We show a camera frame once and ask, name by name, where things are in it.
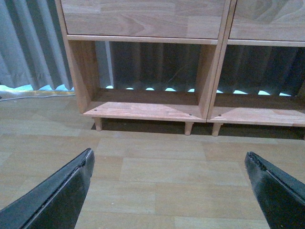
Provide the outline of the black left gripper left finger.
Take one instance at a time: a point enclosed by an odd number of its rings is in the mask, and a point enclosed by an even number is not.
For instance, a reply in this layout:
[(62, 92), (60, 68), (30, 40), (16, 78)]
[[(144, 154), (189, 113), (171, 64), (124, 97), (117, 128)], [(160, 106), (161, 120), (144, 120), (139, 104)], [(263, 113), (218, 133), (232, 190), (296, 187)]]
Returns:
[(73, 229), (94, 169), (88, 148), (0, 211), (2, 229)]

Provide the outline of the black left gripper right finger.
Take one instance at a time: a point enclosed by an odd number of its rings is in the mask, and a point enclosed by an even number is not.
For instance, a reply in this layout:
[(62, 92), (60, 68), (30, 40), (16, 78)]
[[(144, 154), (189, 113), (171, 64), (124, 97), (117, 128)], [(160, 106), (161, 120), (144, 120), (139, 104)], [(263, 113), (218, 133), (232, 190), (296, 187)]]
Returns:
[(305, 185), (254, 152), (245, 157), (253, 193), (271, 229), (305, 227)]

